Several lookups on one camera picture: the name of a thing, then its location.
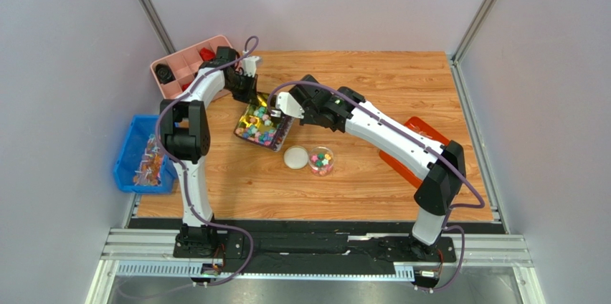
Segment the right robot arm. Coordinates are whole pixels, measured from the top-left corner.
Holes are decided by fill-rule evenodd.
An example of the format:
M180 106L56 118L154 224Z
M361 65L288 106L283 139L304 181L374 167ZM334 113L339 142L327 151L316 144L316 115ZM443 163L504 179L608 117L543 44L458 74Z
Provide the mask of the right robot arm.
M465 180L464 149L421 136L378 110L349 87L333 90L306 75L276 98L276 108L302 125L317 125L360 138L412 172L420 185L414 195L419 209L409 250L418 258L437 246L450 205Z

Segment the blue plastic bin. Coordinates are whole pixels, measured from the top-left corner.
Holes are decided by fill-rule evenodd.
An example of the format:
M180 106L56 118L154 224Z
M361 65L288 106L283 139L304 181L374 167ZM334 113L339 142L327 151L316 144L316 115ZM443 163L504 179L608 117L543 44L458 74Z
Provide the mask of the blue plastic bin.
M119 191L152 195L172 192L176 170L156 142L157 120L156 115L133 116L113 168Z

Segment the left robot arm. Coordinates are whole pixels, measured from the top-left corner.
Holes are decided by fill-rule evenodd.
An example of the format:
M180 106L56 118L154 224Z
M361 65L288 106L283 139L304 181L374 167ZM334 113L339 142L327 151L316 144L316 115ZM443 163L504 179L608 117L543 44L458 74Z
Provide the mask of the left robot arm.
M213 60L199 66L184 93L161 102L155 134L176 169L184 210L175 257L207 258L220 249L222 225L214 220L205 178L211 145L207 108L223 90L244 103L256 98L256 66L240 65L251 54L249 49L240 54L231 47L219 47Z

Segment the orange tray of candies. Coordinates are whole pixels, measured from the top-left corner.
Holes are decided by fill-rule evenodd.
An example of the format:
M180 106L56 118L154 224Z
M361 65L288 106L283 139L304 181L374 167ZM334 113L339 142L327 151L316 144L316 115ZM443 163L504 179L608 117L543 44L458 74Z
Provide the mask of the orange tray of candies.
M449 138L417 116L409 118L404 123L404 126L410 130L411 136L417 134L418 140L426 146L436 147L440 153L442 152L442 147L450 142ZM379 157L417 189L429 171L427 164L434 163L436 158L426 153L423 147L416 146L404 137L400 138L402 139L402 145L398 150L402 153L403 158L406 156L409 161L398 159L382 149L379 150Z

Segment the square tin of star candies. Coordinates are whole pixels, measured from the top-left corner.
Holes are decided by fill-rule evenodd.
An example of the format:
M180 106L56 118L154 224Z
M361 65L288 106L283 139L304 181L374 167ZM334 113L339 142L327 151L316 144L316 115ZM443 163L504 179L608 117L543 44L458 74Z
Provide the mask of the square tin of star candies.
M293 125L290 116L275 116L267 110L268 94L259 92L256 103L246 106L240 116L234 135L238 138L274 152L278 152Z

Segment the clear plastic cup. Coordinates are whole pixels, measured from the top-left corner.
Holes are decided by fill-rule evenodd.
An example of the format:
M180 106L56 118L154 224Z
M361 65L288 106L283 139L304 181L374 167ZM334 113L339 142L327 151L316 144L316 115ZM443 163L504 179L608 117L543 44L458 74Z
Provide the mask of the clear plastic cup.
M308 153L308 165L316 176L329 175L333 170L334 160L333 151L324 146L316 146Z

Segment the metal scoop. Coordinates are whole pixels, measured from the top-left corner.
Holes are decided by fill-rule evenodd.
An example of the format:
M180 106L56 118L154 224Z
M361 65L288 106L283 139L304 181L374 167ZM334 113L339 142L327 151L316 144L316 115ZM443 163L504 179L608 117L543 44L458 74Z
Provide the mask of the metal scoop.
M281 118L283 113L280 110L272 109L270 110L270 116L274 118Z

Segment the white round lid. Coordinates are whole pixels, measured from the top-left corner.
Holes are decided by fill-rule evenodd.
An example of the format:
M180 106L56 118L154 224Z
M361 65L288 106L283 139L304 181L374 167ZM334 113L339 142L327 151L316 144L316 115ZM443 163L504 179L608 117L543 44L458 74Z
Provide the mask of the white round lid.
M291 146L283 154L284 164L292 170L306 167L308 160L308 151L302 146Z

